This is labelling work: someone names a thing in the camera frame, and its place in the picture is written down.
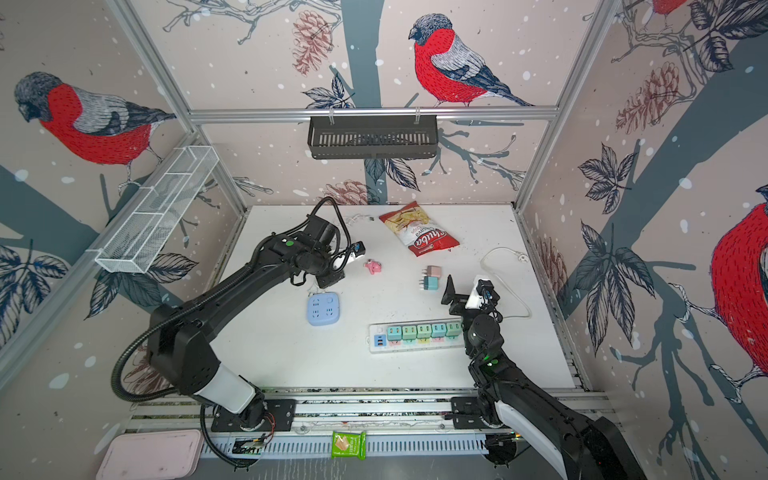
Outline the light green charger plug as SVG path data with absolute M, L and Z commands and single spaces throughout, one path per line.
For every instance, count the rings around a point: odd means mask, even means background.
M 445 336 L 447 338 L 456 338 L 460 336 L 462 332 L 463 332 L 462 325 L 459 322 L 450 322 L 446 324 Z

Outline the teal charger plug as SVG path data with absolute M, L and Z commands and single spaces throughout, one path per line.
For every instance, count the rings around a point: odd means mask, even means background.
M 437 291 L 439 289 L 439 278 L 433 276 L 424 276 L 420 285 L 425 291 Z
M 387 328 L 386 331 L 387 334 L 387 341 L 388 342 L 399 342 L 403 338 L 403 332 L 401 326 L 390 326 Z
M 447 326 L 445 323 L 434 323 L 431 325 L 432 338 L 444 338 L 446 336 Z

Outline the white multicolour power strip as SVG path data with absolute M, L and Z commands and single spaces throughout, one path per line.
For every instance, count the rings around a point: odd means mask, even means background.
M 463 348 L 462 325 L 451 319 L 377 323 L 369 326 L 372 354 Z

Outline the pink usb charger plug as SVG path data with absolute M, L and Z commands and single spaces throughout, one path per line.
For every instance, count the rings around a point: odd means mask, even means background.
M 426 277 L 433 277 L 440 279 L 443 275 L 442 268 L 435 265 L 428 265 L 424 270 L 424 275 Z

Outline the blue square socket cube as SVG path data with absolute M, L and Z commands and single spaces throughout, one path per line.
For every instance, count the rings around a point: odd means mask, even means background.
M 307 320 L 315 327 L 335 324 L 340 318 L 339 296 L 334 292 L 316 293 L 308 298 Z

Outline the teal charger plug front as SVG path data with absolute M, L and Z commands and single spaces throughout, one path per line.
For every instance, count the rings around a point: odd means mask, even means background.
M 434 323 L 431 325 L 432 338 L 444 338 L 446 336 L 447 326 L 445 323 Z

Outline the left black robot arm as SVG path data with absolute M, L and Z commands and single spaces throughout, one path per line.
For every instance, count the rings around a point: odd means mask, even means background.
M 180 394 L 226 411 L 246 430 L 258 427 L 267 415 L 263 392 L 222 362 L 214 341 L 275 287 L 298 287 L 308 278 L 321 286 L 337 283 L 354 250 L 340 206 L 322 198 L 298 225 L 260 240 L 245 264 L 209 291 L 180 306 L 157 307 L 147 329 L 116 360 L 113 393 L 130 403 Z M 123 371 L 140 346 L 167 388 L 146 394 L 127 390 Z

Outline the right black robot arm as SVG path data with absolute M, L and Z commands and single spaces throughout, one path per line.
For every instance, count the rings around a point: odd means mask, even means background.
M 563 479 L 644 479 L 619 428 L 593 420 L 536 385 L 503 350 L 500 296 L 478 277 L 471 293 L 456 292 L 451 276 L 441 303 L 461 318 L 468 371 L 478 391 L 480 417 L 520 434 Z

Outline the pink pig toy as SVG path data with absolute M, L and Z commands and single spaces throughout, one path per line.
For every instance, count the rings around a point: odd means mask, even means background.
M 365 262 L 364 266 L 371 275 L 376 275 L 382 272 L 382 265 L 378 261 L 368 260 Z

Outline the red white chips bag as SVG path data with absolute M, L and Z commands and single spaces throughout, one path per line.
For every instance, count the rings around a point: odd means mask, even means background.
M 417 202 L 385 213 L 379 220 L 416 257 L 460 245 L 460 242 L 438 225 Z

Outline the green snack packet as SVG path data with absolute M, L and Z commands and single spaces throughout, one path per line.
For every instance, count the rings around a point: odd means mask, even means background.
M 332 434 L 332 458 L 357 458 L 365 460 L 367 456 L 366 433 L 334 432 Z

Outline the pink tray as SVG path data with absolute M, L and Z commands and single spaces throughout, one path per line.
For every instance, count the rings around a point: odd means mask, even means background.
M 199 430 L 124 434 L 109 445 L 96 479 L 181 479 L 197 468 L 203 445 Z

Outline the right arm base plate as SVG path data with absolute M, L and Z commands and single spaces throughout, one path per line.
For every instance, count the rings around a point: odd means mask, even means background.
M 459 396 L 450 399 L 450 412 L 445 415 L 456 430 L 499 429 L 502 424 L 494 405 L 484 397 Z

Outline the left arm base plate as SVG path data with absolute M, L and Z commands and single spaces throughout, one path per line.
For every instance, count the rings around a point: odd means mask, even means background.
M 288 432 L 291 430 L 297 402 L 295 399 L 262 399 L 234 414 L 218 407 L 213 414 L 213 432 Z

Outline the white mesh wall shelf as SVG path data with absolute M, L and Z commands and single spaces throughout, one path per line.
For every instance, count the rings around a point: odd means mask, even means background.
M 140 189 L 141 202 L 95 257 L 109 273 L 145 273 L 219 163 L 211 146 L 175 150 L 162 175 Z

